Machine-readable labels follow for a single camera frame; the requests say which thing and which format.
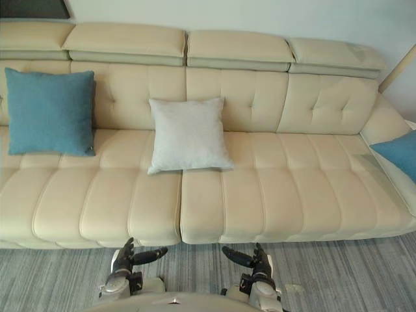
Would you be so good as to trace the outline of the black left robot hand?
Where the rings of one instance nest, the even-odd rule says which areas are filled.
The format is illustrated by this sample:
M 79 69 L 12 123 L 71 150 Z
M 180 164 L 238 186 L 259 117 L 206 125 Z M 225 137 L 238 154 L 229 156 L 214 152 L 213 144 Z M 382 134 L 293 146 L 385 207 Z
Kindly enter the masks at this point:
M 168 248 L 162 247 L 156 250 L 150 250 L 146 252 L 134 253 L 134 238 L 129 238 L 124 244 L 123 248 L 118 250 L 118 254 L 111 265 L 111 272 L 128 271 L 132 272 L 132 269 L 136 265 L 145 265 L 147 263 L 154 262 L 167 254 Z

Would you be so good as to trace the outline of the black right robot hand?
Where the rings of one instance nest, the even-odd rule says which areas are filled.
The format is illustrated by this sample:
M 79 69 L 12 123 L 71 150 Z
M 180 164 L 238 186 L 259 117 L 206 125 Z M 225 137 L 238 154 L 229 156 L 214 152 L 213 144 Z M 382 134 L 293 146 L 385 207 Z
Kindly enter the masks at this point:
M 222 247 L 222 252 L 232 262 L 246 268 L 251 268 L 253 274 L 264 275 L 268 278 L 272 277 L 272 268 L 268 260 L 268 255 L 258 242 L 255 244 L 254 254 L 252 256 L 238 252 L 227 246 Z

